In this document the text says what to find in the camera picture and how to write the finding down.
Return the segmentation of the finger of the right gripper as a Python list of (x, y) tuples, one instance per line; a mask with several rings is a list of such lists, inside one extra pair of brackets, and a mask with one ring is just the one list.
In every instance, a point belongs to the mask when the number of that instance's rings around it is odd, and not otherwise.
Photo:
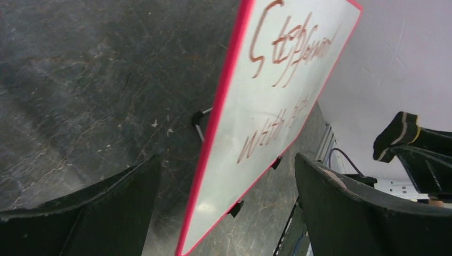
[(451, 196), (451, 132), (421, 128), (414, 142), (390, 148), (420, 194)]

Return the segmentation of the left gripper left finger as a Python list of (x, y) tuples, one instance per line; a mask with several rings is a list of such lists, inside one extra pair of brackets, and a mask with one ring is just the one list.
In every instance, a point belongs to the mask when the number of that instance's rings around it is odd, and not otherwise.
[(35, 208), (1, 212), (1, 255), (141, 255), (161, 168), (153, 155)]

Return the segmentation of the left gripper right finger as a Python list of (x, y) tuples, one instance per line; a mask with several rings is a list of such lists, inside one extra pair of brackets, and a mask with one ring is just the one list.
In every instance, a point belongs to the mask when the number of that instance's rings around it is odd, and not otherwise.
[(451, 209), (374, 189), (295, 156), (314, 255), (451, 255)]

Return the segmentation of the yellow bone shaped eraser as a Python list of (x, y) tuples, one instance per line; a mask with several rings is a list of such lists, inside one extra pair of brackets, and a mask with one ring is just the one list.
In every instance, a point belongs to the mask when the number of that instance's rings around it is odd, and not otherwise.
[(389, 163), (394, 158), (393, 146), (414, 142), (420, 134), (418, 116), (404, 111), (398, 112), (389, 125), (376, 137), (373, 144), (373, 159)]

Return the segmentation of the pink framed whiteboard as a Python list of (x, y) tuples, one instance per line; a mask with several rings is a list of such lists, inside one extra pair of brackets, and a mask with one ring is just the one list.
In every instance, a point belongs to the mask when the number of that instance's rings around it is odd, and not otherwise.
[(356, 1), (241, 1), (176, 255), (189, 254), (296, 140), (361, 13)]

